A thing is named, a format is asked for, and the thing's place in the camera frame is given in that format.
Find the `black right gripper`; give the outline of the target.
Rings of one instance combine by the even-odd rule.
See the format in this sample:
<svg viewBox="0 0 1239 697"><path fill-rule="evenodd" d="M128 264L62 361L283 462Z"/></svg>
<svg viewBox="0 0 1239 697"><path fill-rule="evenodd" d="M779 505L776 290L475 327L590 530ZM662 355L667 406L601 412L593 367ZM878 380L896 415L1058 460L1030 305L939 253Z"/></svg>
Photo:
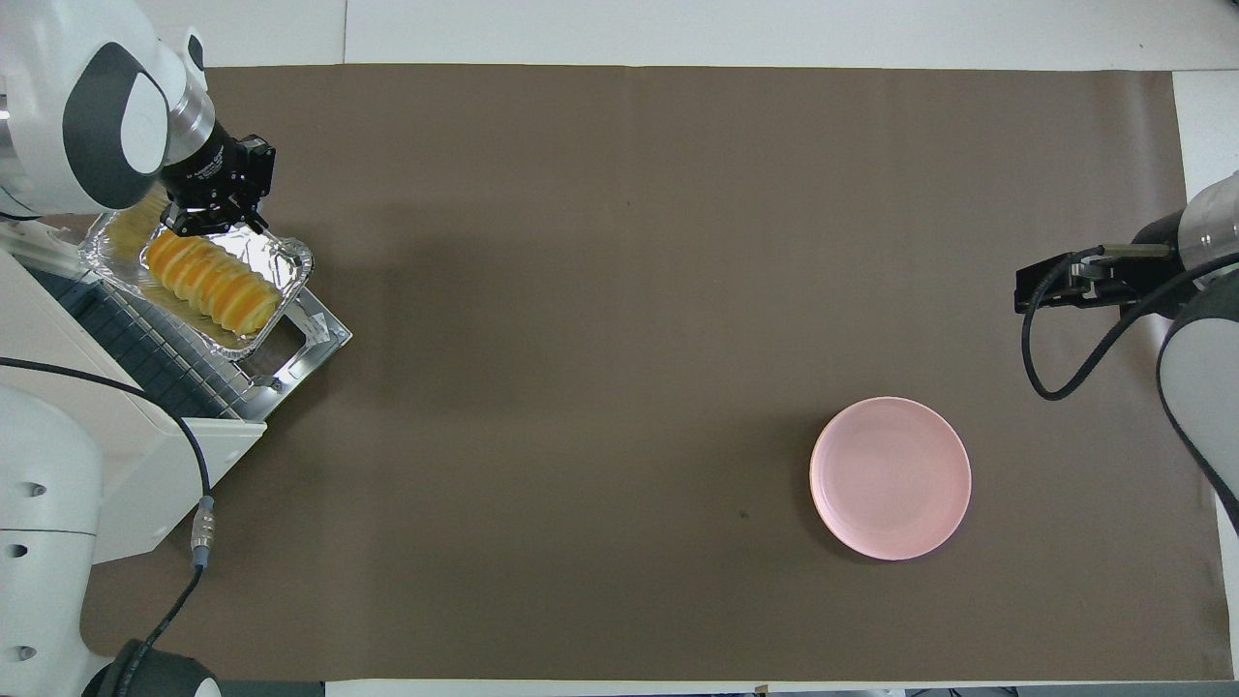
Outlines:
<svg viewBox="0 0 1239 697"><path fill-rule="evenodd" d="M1028 312L1035 300L1035 291L1044 279L1049 279L1049 284L1041 295L1037 310L1070 303L1129 303L1129 287L1136 292L1136 301L1145 300L1163 284L1184 272L1177 253L1181 218L1182 213L1163 215L1134 235L1132 244L1165 244L1171 248L1171 256L1129 260L1125 265L1125 281L1116 270L1118 258L1092 256L1072 261L1067 267L1066 281L1054 272L1067 258L1047 258L1022 266L1014 272L1014 312L1017 314ZM1197 293L1192 284L1182 284L1136 316L1160 314L1175 319Z"/></svg>

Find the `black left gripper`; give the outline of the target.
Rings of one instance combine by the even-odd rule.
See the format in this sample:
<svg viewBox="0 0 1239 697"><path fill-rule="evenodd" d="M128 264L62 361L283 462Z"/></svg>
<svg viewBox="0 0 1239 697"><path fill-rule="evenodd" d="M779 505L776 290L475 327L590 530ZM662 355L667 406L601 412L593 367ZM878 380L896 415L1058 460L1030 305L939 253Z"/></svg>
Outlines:
<svg viewBox="0 0 1239 697"><path fill-rule="evenodd" d="M221 124L190 158L160 172L170 203L166 228L178 236L211 234L211 218L235 218L237 227L269 232L259 208L270 194L276 149L266 137L233 137Z"/></svg>

